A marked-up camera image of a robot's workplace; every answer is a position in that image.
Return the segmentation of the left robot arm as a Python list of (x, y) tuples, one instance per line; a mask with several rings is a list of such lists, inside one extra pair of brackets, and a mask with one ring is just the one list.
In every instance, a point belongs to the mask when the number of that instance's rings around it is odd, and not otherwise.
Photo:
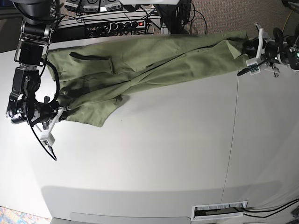
[(278, 65), (299, 71), (299, 28), (295, 28), (294, 35), (284, 35), (279, 28), (273, 29), (273, 38), (259, 23), (255, 23), (258, 31), (256, 38), (248, 40), (243, 46), (249, 59), (246, 68), (238, 72), (238, 76), (246, 73), (256, 75), (263, 70), (271, 72), (278, 77)]

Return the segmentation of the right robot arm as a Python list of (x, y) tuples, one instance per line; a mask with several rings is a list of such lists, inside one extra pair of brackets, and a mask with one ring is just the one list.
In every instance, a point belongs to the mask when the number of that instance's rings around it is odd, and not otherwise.
[[(36, 137), (40, 143), (51, 148), (55, 142), (51, 131), (67, 110), (57, 100), (60, 91), (58, 71), (47, 59), (51, 36), (63, 15), (59, 14), (57, 0), (14, 0), (12, 4), (23, 16), (23, 21), (14, 57), (19, 67), (14, 72), (6, 116), (14, 124), (27, 122), (33, 130), (38, 130)], [(39, 102), (36, 92), (42, 74), (38, 67), (46, 66), (54, 73), (56, 92), (53, 99), (45, 96), (44, 101)]]

